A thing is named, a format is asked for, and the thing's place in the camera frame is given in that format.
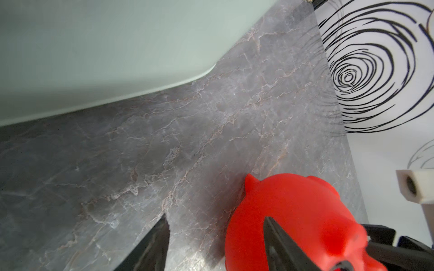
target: pale green object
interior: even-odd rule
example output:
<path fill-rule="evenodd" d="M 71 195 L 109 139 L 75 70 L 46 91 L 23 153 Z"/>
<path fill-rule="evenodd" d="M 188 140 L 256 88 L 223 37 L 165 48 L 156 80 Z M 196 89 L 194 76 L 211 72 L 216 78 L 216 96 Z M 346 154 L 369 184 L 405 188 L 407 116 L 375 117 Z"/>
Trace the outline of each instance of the pale green object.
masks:
<path fill-rule="evenodd" d="M 0 126 L 207 74 L 275 0 L 3 0 Z"/>

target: marble countertop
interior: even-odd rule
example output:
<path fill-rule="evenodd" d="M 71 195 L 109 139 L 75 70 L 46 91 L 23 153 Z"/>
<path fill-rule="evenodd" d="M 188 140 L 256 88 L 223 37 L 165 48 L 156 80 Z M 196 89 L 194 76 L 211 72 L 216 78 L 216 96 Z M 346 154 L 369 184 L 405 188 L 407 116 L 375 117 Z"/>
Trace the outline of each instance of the marble countertop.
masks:
<path fill-rule="evenodd" d="M 0 266 L 113 270 L 163 213 L 166 270 L 224 270 L 243 179 L 330 182 L 367 222 L 311 4 L 281 0 L 205 77 L 0 128 Z"/>

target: red plastic object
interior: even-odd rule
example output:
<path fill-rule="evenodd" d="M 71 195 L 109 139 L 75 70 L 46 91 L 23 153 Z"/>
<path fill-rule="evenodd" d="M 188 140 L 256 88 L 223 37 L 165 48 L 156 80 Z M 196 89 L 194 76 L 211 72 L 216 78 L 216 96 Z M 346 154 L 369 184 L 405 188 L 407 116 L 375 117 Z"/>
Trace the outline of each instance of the red plastic object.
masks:
<path fill-rule="evenodd" d="M 246 197 L 226 233 L 227 271 L 268 271 L 263 222 L 270 216 L 323 271 L 349 261 L 355 271 L 387 271 L 365 251 L 368 236 L 326 181 L 278 174 L 245 180 Z"/>

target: black swirl pattern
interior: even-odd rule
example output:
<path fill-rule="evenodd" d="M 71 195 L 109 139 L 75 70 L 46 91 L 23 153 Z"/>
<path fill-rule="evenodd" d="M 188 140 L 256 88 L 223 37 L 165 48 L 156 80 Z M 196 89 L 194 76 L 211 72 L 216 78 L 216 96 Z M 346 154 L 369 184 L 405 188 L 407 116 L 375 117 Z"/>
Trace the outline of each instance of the black swirl pattern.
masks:
<path fill-rule="evenodd" d="M 434 169 L 434 139 L 422 145 L 411 156 L 407 169 Z"/>
<path fill-rule="evenodd" d="M 419 3 L 360 2 L 319 27 L 347 133 L 374 133 L 434 106 L 433 16 Z"/>

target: white wall with black swirls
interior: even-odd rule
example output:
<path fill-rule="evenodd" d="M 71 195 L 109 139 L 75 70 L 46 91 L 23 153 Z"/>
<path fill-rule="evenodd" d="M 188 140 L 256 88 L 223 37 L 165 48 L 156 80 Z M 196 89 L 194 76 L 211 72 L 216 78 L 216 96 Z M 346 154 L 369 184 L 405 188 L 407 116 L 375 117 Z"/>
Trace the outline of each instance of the white wall with black swirls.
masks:
<path fill-rule="evenodd" d="M 431 245 L 395 170 L 434 168 L 434 0 L 329 0 L 316 10 L 371 224 Z"/>

